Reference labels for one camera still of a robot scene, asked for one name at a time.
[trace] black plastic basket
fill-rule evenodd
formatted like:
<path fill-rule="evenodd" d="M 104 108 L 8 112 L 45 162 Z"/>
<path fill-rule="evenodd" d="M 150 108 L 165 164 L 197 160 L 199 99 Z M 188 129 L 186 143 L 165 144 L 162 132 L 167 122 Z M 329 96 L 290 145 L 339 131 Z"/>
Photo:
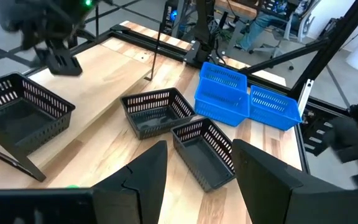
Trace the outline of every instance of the black plastic basket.
<path fill-rule="evenodd" d="M 210 119 L 204 118 L 172 129 L 173 147 L 205 192 L 234 178 L 230 139 Z"/>
<path fill-rule="evenodd" d="M 121 98 L 125 114 L 137 138 L 145 139 L 189 122 L 196 112 L 176 88 Z"/>
<path fill-rule="evenodd" d="M 27 77 L 0 77 L 0 145 L 25 155 L 70 124 L 75 106 Z"/>

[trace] basket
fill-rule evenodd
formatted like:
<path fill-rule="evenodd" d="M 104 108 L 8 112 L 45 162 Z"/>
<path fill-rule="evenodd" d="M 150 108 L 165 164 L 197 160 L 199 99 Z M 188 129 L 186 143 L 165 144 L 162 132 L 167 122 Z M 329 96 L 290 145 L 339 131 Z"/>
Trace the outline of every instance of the basket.
<path fill-rule="evenodd" d="M 249 117 L 249 95 L 245 91 L 201 79 L 196 95 L 196 112 L 231 126 Z"/>
<path fill-rule="evenodd" d="M 284 131 L 301 122 L 294 99 L 254 85 L 250 93 L 250 119 Z"/>
<path fill-rule="evenodd" d="M 208 118 L 174 127 L 173 147 L 205 192 L 234 178 L 230 139 Z"/>
<path fill-rule="evenodd" d="M 121 103 L 138 139 L 167 133 L 196 116 L 176 88 L 124 96 Z"/>
<path fill-rule="evenodd" d="M 201 67 L 200 78 L 207 78 L 238 90 L 247 91 L 245 75 L 209 62 L 204 62 Z"/>
<path fill-rule="evenodd" d="M 75 106 L 27 77 L 0 77 L 0 145 L 29 155 L 70 124 Z"/>

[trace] person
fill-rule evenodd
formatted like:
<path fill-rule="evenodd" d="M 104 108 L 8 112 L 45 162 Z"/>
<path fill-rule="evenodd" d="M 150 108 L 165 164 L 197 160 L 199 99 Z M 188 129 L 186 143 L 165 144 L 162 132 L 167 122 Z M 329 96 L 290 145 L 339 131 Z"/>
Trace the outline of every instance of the person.
<path fill-rule="evenodd" d="M 294 11 L 292 17 L 291 26 L 299 27 L 300 17 L 308 9 L 311 0 L 301 0 L 298 7 Z M 287 0 L 284 0 L 276 8 L 276 13 L 283 14 L 287 8 Z M 265 14 L 260 12 L 259 15 L 251 22 L 249 27 L 249 33 L 245 33 L 241 40 L 237 40 L 235 47 L 245 51 L 250 50 L 250 47 L 253 42 L 258 38 L 258 36 L 264 31 L 268 26 L 274 25 L 276 27 L 286 26 L 286 22 L 278 17 Z"/>

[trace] green light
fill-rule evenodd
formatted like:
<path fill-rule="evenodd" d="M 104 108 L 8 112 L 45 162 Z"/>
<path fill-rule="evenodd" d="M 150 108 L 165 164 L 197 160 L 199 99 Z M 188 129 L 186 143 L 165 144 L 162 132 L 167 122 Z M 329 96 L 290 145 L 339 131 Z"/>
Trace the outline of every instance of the green light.
<path fill-rule="evenodd" d="M 92 0 L 85 0 L 85 4 L 87 6 L 92 6 Z"/>

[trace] white wall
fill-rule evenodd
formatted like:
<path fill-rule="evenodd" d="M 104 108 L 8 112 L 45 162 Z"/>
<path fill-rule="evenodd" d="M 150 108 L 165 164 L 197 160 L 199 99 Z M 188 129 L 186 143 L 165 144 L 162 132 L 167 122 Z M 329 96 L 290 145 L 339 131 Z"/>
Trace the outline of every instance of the white wall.
<path fill-rule="evenodd" d="M 352 6 L 353 2 L 354 0 L 321 0 L 312 12 L 312 16 L 315 16 L 315 18 L 310 27 L 308 36 L 313 39 L 317 38 L 321 31 L 325 28 L 328 21 L 331 18 L 339 18 L 344 16 L 347 10 L 349 10 L 349 8 Z M 354 30 L 347 41 L 351 40 L 357 33 L 358 27 Z M 345 49 L 348 51 L 353 51 L 357 45 L 358 37 L 356 37 L 356 39 L 347 45 Z"/>

